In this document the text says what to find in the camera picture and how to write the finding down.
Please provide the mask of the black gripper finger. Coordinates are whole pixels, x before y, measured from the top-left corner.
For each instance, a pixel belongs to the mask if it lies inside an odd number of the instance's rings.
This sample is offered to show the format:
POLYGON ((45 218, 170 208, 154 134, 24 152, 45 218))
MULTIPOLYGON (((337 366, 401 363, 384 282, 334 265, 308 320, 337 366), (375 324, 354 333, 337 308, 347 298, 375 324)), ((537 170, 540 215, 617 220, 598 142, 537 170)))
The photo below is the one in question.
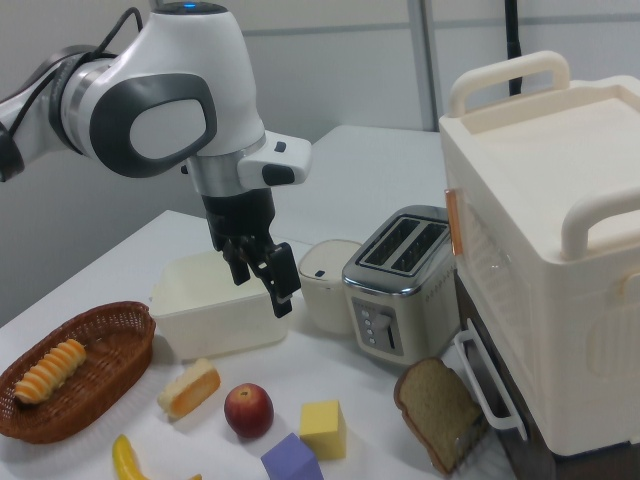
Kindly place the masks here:
POLYGON ((246 237, 235 237, 226 240, 223 257, 229 265, 235 285, 241 285, 251 278, 250 248, 246 237))
POLYGON ((267 289, 275 317, 289 314, 292 311, 291 298, 301 288, 291 246, 286 242, 267 244, 251 241, 248 244, 248 263, 267 289))

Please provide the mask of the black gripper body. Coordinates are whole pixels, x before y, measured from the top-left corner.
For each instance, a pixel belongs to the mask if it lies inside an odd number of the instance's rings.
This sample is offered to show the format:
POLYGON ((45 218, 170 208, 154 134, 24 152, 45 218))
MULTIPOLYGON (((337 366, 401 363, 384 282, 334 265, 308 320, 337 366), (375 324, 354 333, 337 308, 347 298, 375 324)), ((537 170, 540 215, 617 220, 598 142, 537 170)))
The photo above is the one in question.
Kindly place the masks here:
POLYGON ((242 239, 256 241, 260 252, 275 249, 269 231, 275 205, 269 188, 228 197, 202 196, 202 200, 216 251, 222 251, 229 240, 242 239))

